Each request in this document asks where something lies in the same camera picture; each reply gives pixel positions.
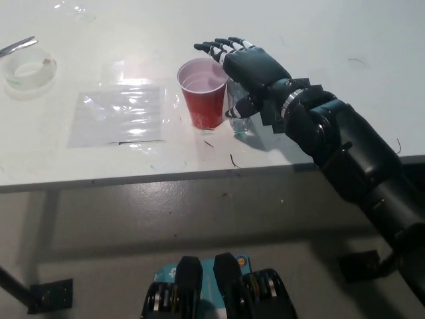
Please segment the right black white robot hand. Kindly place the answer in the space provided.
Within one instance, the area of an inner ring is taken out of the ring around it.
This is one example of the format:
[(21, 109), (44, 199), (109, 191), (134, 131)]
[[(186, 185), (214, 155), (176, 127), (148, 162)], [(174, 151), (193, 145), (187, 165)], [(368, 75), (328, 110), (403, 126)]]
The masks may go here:
[(227, 118), (249, 118), (270, 98), (270, 87), (291, 78), (287, 70), (263, 48), (245, 39), (229, 37), (194, 44), (194, 49), (209, 54), (223, 71), (247, 93), (226, 111)]

